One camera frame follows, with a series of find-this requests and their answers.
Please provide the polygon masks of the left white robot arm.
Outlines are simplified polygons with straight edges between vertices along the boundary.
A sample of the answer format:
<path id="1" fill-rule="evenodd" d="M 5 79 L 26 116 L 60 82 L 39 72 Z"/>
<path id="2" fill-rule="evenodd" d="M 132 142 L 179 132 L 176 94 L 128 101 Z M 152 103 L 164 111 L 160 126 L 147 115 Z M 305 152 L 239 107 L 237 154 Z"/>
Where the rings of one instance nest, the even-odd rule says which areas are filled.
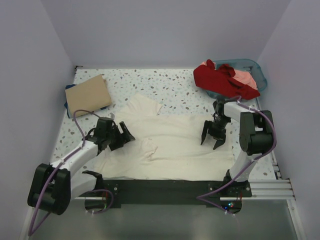
<path id="1" fill-rule="evenodd" d="M 80 195 L 88 192 L 99 196 L 104 190 L 102 174 L 84 170 L 84 165 L 105 149 L 114 151 L 133 141 L 135 137 L 123 121 L 116 124 L 111 118 L 98 118 L 96 126 L 83 135 L 74 150 L 54 163 L 42 163 L 35 169 L 27 204 L 61 215 Z"/>

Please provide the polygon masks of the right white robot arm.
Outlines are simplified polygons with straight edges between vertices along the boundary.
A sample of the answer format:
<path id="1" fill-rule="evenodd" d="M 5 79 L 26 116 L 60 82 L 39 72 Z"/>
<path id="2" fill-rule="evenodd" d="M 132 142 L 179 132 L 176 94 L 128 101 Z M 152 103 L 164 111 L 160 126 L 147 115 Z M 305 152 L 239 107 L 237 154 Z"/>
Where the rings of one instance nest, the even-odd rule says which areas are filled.
<path id="1" fill-rule="evenodd" d="M 223 192 L 230 197 L 240 190 L 240 182 L 249 179 L 257 161 L 273 151 L 277 137 L 273 116 L 269 110 L 257 110 L 238 100 L 216 99 L 213 102 L 213 120 L 206 120 L 201 133 L 201 143 L 207 135 L 215 140 L 213 149 L 226 143 L 226 126 L 232 120 L 239 123 L 238 143 L 240 153 L 234 165 L 228 170 L 230 180 L 223 183 Z"/>

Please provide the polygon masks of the cream white t-shirt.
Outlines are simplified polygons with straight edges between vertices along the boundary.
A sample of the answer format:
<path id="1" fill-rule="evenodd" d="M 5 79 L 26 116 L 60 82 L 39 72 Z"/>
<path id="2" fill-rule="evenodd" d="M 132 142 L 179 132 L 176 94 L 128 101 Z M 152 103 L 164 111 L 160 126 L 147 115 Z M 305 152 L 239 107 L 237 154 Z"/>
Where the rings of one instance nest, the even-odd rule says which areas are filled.
<path id="1" fill-rule="evenodd" d="M 232 167 L 232 143 L 213 149 L 216 141 L 201 142 L 205 115 L 160 115 L 162 105 L 134 95 L 115 115 L 135 137 L 114 151 L 93 159 L 93 170 L 104 178 L 137 180 L 220 181 Z"/>

